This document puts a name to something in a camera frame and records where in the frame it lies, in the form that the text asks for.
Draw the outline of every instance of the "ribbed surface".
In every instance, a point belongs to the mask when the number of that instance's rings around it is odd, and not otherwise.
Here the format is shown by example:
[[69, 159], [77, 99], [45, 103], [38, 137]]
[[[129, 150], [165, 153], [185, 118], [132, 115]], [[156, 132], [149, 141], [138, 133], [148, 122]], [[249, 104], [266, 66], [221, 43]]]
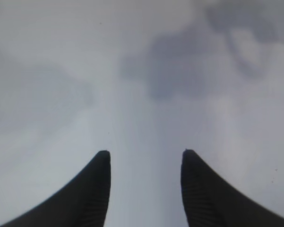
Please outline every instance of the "ribbed surface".
[[182, 199], [190, 227], [226, 227], [200, 181], [200, 175], [183, 156], [181, 167]]
[[73, 227], [103, 227], [110, 195], [110, 166], [93, 182], [84, 198], [84, 207]]

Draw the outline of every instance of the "black curved object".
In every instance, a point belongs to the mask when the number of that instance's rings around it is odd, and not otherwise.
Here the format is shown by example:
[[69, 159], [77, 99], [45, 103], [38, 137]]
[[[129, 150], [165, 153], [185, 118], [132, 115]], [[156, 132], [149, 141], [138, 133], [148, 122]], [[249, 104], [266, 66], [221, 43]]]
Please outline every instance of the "black curved object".
[[110, 185], [110, 153], [100, 151], [60, 191], [1, 227], [103, 227]]
[[183, 153], [181, 188], [190, 227], [284, 227], [284, 218], [234, 189], [193, 150]]

